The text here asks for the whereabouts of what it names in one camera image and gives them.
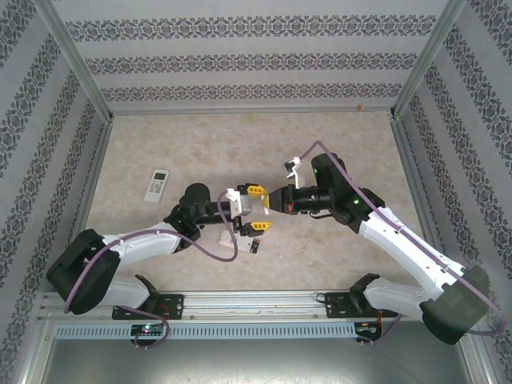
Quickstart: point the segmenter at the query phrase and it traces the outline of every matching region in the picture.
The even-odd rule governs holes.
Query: white object
[[[150,296],[146,286],[138,278],[114,276],[99,306],[129,306],[139,308]]]
[[[392,310],[414,320],[422,320],[421,302],[429,298],[422,288],[390,282],[384,278],[373,280],[364,291],[368,303],[378,310]]]
[[[268,198],[268,194],[262,194],[263,212],[268,216],[270,214],[269,209],[265,206],[265,199]]]
[[[241,194],[233,188],[228,188],[226,190],[226,198],[230,201],[231,218],[246,216],[253,211],[249,196],[246,194]]]
[[[175,229],[171,224],[166,222],[160,222],[156,226],[146,228],[146,230],[172,230]],[[103,237],[105,244],[118,240],[119,238],[126,236],[127,234],[106,234]],[[141,260],[151,258],[153,256],[159,256],[160,254],[172,254],[178,244],[180,238],[172,234],[144,234],[126,240],[121,244],[113,246],[111,249],[114,252],[119,253],[121,262],[119,263],[118,270],[133,264],[134,262],[140,262]]]
[[[169,178],[168,170],[154,170],[153,177],[147,187],[145,202],[160,202],[162,198],[163,189],[166,187],[167,179]]]
[[[241,252],[247,252],[249,254],[250,247],[253,244],[253,239],[247,237],[240,237],[240,234],[234,234],[234,238],[237,242],[238,250],[240,250]],[[220,236],[218,237],[218,244],[220,246],[226,246],[231,249],[234,248],[234,244],[233,241],[231,240],[231,235],[228,230],[222,230]]]
[[[286,172],[288,172],[286,178],[294,178],[295,188],[298,189],[302,187],[305,182],[304,176],[298,173],[298,169],[301,167],[302,162],[301,159],[297,156],[294,157],[290,162],[293,163],[294,166],[292,167],[291,172],[288,172],[288,170],[285,168]]]
[[[368,216],[370,219],[363,221],[359,233],[368,240],[385,250],[392,258],[402,265],[419,282],[422,289],[413,286],[404,286],[388,282],[382,278],[368,285],[364,295],[368,302],[377,309],[394,310],[421,320],[422,311],[420,302],[429,298],[437,300],[444,293],[444,284],[453,285],[456,279],[441,268],[434,260],[430,259],[409,239],[399,232],[407,232],[420,242],[425,248],[436,255],[448,265],[453,272],[463,276],[462,265],[441,254],[430,246],[425,240],[417,236],[407,228],[390,208],[378,208],[387,218],[400,226],[400,231],[394,230],[384,222],[376,212]]]

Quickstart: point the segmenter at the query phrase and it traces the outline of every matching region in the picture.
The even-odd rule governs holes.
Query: black mounting bracket
[[[325,304],[327,318],[377,318],[378,310],[364,308],[358,310],[350,300],[350,292],[326,292],[317,296],[317,301]],[[396,318],[391,310],[382,310],[383,318]]]
[[[160,294],[156,307],[150,313],[156,314],[165,320],[181,320],[185,296],[182,294]],[[115,306],[112,310],[113,320],[154,320],[142,314],[134,314]]]

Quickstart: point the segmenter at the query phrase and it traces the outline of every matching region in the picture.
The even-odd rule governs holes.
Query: robot end effector
[[[137,231],[150,232],[149,234],[137,236],[134,242],[120,242],[117,246],[105,250],[82,280],[80,289],[70,304],[70,310],[74,314],[84,314],[98,305],[106,296],[107,291],[112,288],[111,284],[116,272],[124,266],[158,254],[176,253],[191,245],[183,238],[158,235],[159,230],[171,230],[195,242],[201,236],[200,230],[205,225],[222,223],[222,212],[224,218],[228,222],[232,222],[234,232],[249,237],[262,234],[270,226],[269,223],[242,224],[242,216],[252,211],[248,197],[255,197],[263,192],[265,192],[264,189],[255,184],[237,186],[236,190],[227,190],[226,196],[229,201],[220,202],[218,205],[210,200],[210,190],[204,184],[195,183],[188,186],[180,198],[179,204],[172,209],[169,216],[149,230]],[[106,244],[123,236],[126,234],[100,235],[93,229],[84,230],[48,269],[46,274],[48,281],[59,295],[67,300],[75,283],[80,279],[82,272],[94,256]],[[154,290],[143,277],[136,276],[136,278],[140,282],[134,284],[135,289],[137,286],[144,285],[146,288],[142,288],[142,290],[149,292]],[[134,292],[133,296],[138,296],[138,292]],[[146,308],[146,311],[152,312],[151,308]]]
[[[333,156],[345,170],[343,160],[336,154]],[[311,166],[317,185],[297,188],[289,184],[278,188],[269,194],[269,208],[284,214],[317,214],[328,210],[334,220],[357,234],[371,208],[364,204],[326,154],[314,157]],[[371,190],[363,188],[362,191],[377,207],[384,206],[384,201]]]

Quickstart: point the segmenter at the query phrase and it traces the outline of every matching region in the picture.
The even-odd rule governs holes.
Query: small black object
[[[311,212],[310,212],[310,218],[314,218],[315,220],[320,220],[321,218],[332,218],[333,215],[332,214],[321,214],[319,216],[314,216]]]
[[[489,297],[489,277],[482,268],[473,266],[462,277]],[[453,345],[487,314],[489,307],[459,281],[451,286],[445,284],[443,289],[437,300],[422,302],[420,308],[428,330],[439,340]]]
[[[256,254],[259,249],[259,243],[260,243],[260,240],[258,238],[255,238],[250,245],[249,252],[252,254]]]
[[[285,162],[283,164],[283,166],[285,167],[286,172],[291,174],[294,170],[295,163],[294,162]]]
[[[264,230],[256,230],[253,228],[249,222],[238,227],[237,230],[240,232],[240,236],[248,236],[250,238],[255,238],[265,233]]]
[[[186,212],[186,216],[196,226],[222,223],[217,202],[210,200],[210,190],[200,182],[190,184],[186,188],[185,194],[179,199],[179,203],[182,206],[182,212]],[[221,202],[221,208],[228,221],[230,221],[230,202]]]
[[[136,324],[131,326],[130,341],[135,345],[135,338],[137,338],[138,346],[150,346],[154,344],[158,338],[163,335],[163,325],[152,324],[149,327],[146,324]],[[152,336],[158,338],[145,338],[145,336]]]

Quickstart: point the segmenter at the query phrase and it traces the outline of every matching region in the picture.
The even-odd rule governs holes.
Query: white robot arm
[[[164,234],[161,231],[176,231],[171,224],[160,222],[156,226],[146,228],[142,231],[154,230],[154,233],[143,234],[124,241],[110,248],[119,255],[119,264],[116,272],[135,263],[164,254],[173,254],[179,246],[181,239],[172,234]],[[105,235],[102,242],[105,245],[111,244],[126,237],[128,234]],[[108,286],[105,296],[98,304],[99,306],[128,306],[139,308],[150,296],[147,286],[136,277],[124,277],[115,274]]]
[[[285,163],[285,168],[293,164],[297,169],[296,159]],[[344,170],[345,165],[336,154],[320,154],[311,165],[317,185],[297,188],[290,184],[271,192],[270,209],[285,214],[309,213],[313,218],[332,216],[384,249],[420,285],[406,286],[368,274],[350,288],[350,300],[360,313],[371,308],[410,316],[423,321],[431,333],[449,344],[455,344],[487,313],[487,304],[455,277],[470,282],[488,297],[485,271],[477,266],[466,270],[407,228],[371,190],[357,192],[353,182],[340,172],[338,167]],[[322,210],[330,215],[314,216]]]

